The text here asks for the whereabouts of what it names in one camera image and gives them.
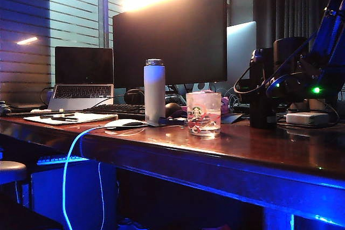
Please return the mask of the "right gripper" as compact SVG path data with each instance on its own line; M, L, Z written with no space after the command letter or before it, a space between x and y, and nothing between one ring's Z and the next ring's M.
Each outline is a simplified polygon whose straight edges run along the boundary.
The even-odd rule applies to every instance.
M295 72L279 77L277 82L274 76L271 76L254 90L254 95L264 95L272 99L280 97L290 102L325 98L325 88L320 85L319 77L319 73Z

